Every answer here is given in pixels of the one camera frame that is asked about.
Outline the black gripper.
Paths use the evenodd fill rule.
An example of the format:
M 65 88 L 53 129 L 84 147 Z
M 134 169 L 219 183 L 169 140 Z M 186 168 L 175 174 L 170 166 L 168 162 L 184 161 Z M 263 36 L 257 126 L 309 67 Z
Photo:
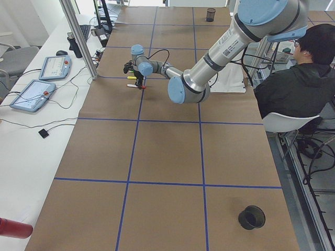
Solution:
M 139 88 L 138 83 L 140 83 L 140 89 L 144 89 L 144 87 L 143 87 L 143 79 L 144 79 L 143 75 L 140 72 L 134 72 L 134 76 L 137 79 L 136 83 L 135 83 L 136 87 Z

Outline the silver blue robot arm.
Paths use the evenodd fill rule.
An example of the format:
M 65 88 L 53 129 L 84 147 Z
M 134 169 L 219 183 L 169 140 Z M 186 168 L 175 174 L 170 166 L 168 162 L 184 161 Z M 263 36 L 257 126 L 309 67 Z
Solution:
M 303 37 L 308 13 L 309 1 L 239 1 L 229 29 L 191 69 L 180 71 L 168 63 L 150 60 L 139 44 L 131 48 L 132 66 L 142 76 L 158 73 L 169 79 L 168 95 L 174 103 L 199 103 L 210 94 L 209 81 L 251 42 Z

